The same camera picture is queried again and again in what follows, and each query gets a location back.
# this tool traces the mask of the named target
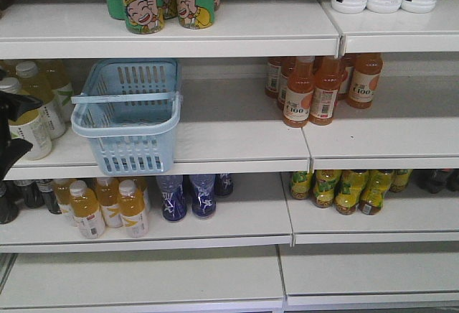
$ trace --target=bottle cap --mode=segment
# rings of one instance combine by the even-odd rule
[[[38,74],[38,67],[35,62],[27,60],[26,62],[21,62],[16,66],[16,74],[20,78],[32,78]]]

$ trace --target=shopping basket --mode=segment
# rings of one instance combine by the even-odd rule
[[[171,168],[181,105],[176,60],[102,60],[72,102],[72,128],[89,139],[106,175],[147,175]]]

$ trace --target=drink label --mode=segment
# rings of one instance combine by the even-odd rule
[[[311,114],[316,118],[328,119],[333,115],[338,90],[314,89]]]
[[[120,206],[117,204],[114,205],[101,205],[103,219],[105,224],[111,228],[119,228],[123,225],[120,214]]]
[[[127,234],[132,238],[139,238],[148,232],[148,218],[146,210],[134,216],[121,216]]]
[[[284,116],[291,121],[305,121],[309,117],[313,92],[296,93],[287,88]]]
[[[87,239],[96,239],[105,231],[105,222],[100,209],[89,216],[83,218],[74,217],[77,227]]]
[[[369,103],[373,100],[374,91],[378,86],[379,74],[366,75],[359,71],[354,73],[349,97],[359,103]]]

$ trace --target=store shelf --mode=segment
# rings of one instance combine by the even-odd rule
[[[280,247],[289,311],[453,307],[459,243]]]
[[[357,210],[345,216],[334,207],[316,207],[312,193],[307,200],[294,200],[287,173],[283,184],[295,245],[459,241],[459,192],[432,195],[412,180],[405,191],[388,192],[378,214]]]
[[[457,77],[381,77],[373,104],[340,101],[303,128],[314,169],[459,168]]]
[[[282,303],[274,246],[20,254],[0,296],[0,309],[36,313],[262,312]]]
[[[175,163],[168,174],[279,172],[308,168],[300,129],[264,93],[263,79],[188,80],[177,130]],[[70,127],[43,159],[21,159],[6,179],[100,177],[89,141]]]
[[[316,0],[222,0],[210,28],[171,19],[150,35],[111,19],[105,0],[16,0],[0,42],[4,59],[259,57],[335,55],[339,34]]]
[[[399,9],[378,14],[368,9],[342,14],[330,0],[319,0],[339,31],[340,52],[445,52],[459,51],[458,0],[437,0],[435,9],[415,14]]]

